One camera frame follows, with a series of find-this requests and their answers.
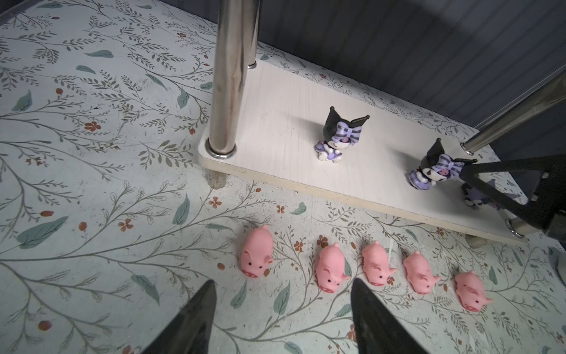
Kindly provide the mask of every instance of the purple striped bow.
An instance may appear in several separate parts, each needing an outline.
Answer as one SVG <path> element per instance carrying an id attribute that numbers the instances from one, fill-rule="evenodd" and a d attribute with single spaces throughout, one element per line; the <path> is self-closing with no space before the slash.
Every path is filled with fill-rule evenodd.
<path id="1" fill-rule="evenodd" d="M 350 144 L 354 145 L 359 141 L 359 135 L 361 132 L 361 126 L 350 128 L 348 124 L 338 122 L 338 124 L 336 124 L 336 134 L 332 137 L 332 140 L 337 143 L 344 138 L 349 138 Z"/>
<path id="2" fill-rule="evenodd" d="M 454 162 L 450 156 L 442 153 L 438 157 L 436 165 L 432 166 L 432 169 L 436 172 L 439 172 L 442 169 L 447 169 L 450 171 L 450 177 L 457 178 L 460 176 L 460 172 L 462 172 L 462 167 L 464 167 L 463 162 Z"/>

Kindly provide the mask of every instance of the purple dress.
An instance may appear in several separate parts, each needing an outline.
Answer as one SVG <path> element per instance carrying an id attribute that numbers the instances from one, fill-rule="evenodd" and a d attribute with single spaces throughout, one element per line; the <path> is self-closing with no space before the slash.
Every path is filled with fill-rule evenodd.
<path id="1" fill-rule="evenodd" d="M 339 157 L 339 156 L 342 156 L 342 153 L 334 153 L 334 152 L 330 152 L 330 153 L 329 153 L 328 151 L 326 151 L 326 150 L 324 149 L 323 144 L 325 144 L 325 141 L 322 141 L 322 140 L 319 141 L 319 142 L 315 145 L 315 151 L 316 151 L 316 152 L 325 152 L 325 153 L 327 153 L 327 154 L 328 154 L 328 157 L 327 157 L 327 160 L 328 160 L 328 161 L 332 161 L 332 160 L 334 160 L 335 158 L 337 158 L 337 157 Z"/>

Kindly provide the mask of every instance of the wooden board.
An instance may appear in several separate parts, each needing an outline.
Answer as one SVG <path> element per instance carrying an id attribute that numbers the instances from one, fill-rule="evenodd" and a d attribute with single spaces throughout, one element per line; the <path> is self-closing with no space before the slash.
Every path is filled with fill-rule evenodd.
<path id="1" fill-rule="evenodd" d="M 319 161 L 314 151 L 330 106 L 348 120 L 370 115 L 359 143 L 337 164 Z M 453 158 L 466 157 L 458 141 L 262 61 L 247 73 L 235 156 L 212 158 L 204 148 L 207 137 L 208 128 L 199 163 L 211 170 L 494 241 L 526 242 L 507 229 L 505 211 L 465 205 L 461 181 L 428 191 L 409 185 L 406 173 L 436 138 Z"/>

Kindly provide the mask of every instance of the gray wall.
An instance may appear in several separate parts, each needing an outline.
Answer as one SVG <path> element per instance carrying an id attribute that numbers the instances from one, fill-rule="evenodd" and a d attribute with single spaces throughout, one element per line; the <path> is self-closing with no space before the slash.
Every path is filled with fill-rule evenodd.
<path id="1" fill-rule="evenodd" d="M 165 2 L 217 22 L 219 0 Z M 258 37 L 475 126 L 566 63 L 566 0 L 264 0 Z M 565 122 L 561 105 L 492 146 L 566 153 Z"/>

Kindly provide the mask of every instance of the stainless steel rod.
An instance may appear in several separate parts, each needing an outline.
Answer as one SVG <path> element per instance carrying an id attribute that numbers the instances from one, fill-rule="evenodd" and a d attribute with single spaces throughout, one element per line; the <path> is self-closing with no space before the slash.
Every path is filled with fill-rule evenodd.
<path id="1" fill-rule="evenodd" d="M 208 138 L 212 152 L 217 155 L 228 155 L 235 148 L 258 5 L 259 0 L 220 3 Z"/>
<path id="2" fill-rule="evenodd" d="M 509 131 L 566 99 L 566 72 L 550 80 L 475 134 L 462 149 L 470 155 Z"/>
<path id="3" fill-rule="evenodd" d="M 254 34 L 251 38 L 250 57 L 248 59 L 248 69 L 256 67 L 255 56 L 258 52 L 258 27 L 259 27 L 259 12 L 261 12 L 261 0 L 259 0 L 258 12 L 255 17 Z"/>

